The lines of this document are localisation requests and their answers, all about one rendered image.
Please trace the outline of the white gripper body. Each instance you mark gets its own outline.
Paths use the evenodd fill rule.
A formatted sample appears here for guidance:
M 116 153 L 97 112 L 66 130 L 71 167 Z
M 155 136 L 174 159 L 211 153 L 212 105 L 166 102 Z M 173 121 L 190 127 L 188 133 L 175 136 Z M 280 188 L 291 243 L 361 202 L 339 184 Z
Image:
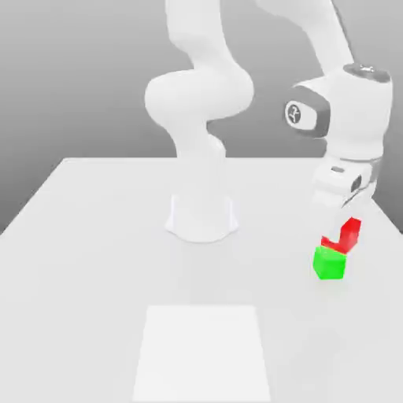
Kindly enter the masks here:
M 350 195 L 331 193 L 327 190 L 313 188 L 310 192 L 310 216 L 314 217 L 337 217 L 361 216 L 370 203 L 374 194 L 373 187 L 360 189 Z

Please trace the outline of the small green cube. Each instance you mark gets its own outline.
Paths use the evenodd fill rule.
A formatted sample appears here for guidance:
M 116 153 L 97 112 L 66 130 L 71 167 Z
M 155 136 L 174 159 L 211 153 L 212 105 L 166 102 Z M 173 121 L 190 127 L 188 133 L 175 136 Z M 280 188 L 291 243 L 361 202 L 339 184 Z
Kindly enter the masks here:
M 312 266 L 322 280 L 342 279 L 346 269 L 346 255 L 326 246 L 317 246 Z

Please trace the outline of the small red cube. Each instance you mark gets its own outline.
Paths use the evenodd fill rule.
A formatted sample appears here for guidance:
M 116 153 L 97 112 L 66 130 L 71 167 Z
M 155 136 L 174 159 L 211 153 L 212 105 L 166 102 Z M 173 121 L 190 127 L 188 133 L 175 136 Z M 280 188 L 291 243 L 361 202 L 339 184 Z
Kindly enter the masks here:
M 361 220 L 350 217 L 340 228 L 337 242 L 331 241 L 327 237 L 322 237 L 321 246 L 335 250 L 342 254 L 347 254 L 358 242 L 360 234 Z

